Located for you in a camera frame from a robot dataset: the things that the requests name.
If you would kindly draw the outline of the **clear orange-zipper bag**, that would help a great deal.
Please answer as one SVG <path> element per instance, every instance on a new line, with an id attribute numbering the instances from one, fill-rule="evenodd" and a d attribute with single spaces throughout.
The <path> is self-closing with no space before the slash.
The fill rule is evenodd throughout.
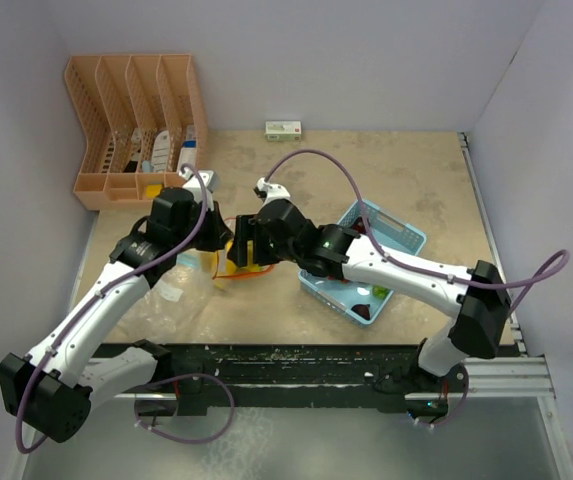
<path id="1" fill-rule="evenodd" d="M 157 344 L 177 341 L 220 290 L 212 280 L 213 254 L 189 250 L 198 256 L 201 269 L 175 265 L 122 317 L 119 330 L 131 340 L 147 339 Z M 252 278 L 270 273 L 272 266 L 249 263 Z"/>

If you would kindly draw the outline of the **light blue plastic basket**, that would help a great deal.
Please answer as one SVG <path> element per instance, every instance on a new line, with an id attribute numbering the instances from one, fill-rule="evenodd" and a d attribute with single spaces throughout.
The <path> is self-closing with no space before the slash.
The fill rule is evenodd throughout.
<path id="1" fill-rule="evenodd" d="M 368 200 L 364 201 L 364 205 L 368 223 L 382 246 L 415 256 L 421 252 L 427 240 L 421 230 L 397 220 Z M 315 277 L 305 270 L 298 272 L 298 278 L 303 291 L 360 326 L 371 325 L 394 295 L 394 291 L 389 289 L 390 293 L 385 299 L 378 299 L 371 293 L 372 285 L 360 282 L 343 284 L 338 280 Z M 360 318 L 351 311 L 355 304 L 370 305 L 370 321 Z"/>

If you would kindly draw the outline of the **yellow banana bunch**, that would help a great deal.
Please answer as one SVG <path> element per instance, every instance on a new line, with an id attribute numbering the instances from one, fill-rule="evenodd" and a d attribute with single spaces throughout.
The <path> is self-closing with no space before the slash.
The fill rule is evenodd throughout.
<path id="1" fill-rule="evenodd" d="M 227 254 L 232 246 L 233 241 L 230 240 L 223 249 L 213 254 L 212 280 L 214 286 L 220 290 L 225 290 L 232 281 L 247 280 L 255 274 L 249 267 L 238 267 L 228 259 Z"/>

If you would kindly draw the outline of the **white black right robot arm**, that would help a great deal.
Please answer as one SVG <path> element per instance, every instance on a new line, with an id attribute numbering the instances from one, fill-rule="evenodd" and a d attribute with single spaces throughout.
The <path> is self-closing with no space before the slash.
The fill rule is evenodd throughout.
<path id="1" fill-rule="evenodd" d="M 467 268 L 384 248 L 350 227 L 317 226 L 284 199 L 237 217 L 227 258 L 238 267 L 289 261 L 313 276 L 384 287 L 442 312 L 448 323 L 423 342 L 410 369 L 422 391 L 435 390 L 466 358 L 494 358 L 511 307 L 492 263 Z"/>

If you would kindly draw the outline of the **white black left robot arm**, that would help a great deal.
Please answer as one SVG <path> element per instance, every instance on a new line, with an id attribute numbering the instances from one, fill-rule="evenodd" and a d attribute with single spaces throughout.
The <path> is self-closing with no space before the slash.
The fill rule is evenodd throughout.
<path id="1" fill-rule="evenodd" d="M 2 401 L 15 418 L 20 453 L 46 440 L 68 441 L 95 407 L 122 392 L 139 386 L 160 392 L 174 382 L 171 352 L 148 340 L 102 363 L 90 360 L 127 311 L 175 267 L 180 253 L 214 252 L 231 236 L 211 188 L 191 180 L 162 190 L 65 319 L 26 354 L 1 360 Z"/>

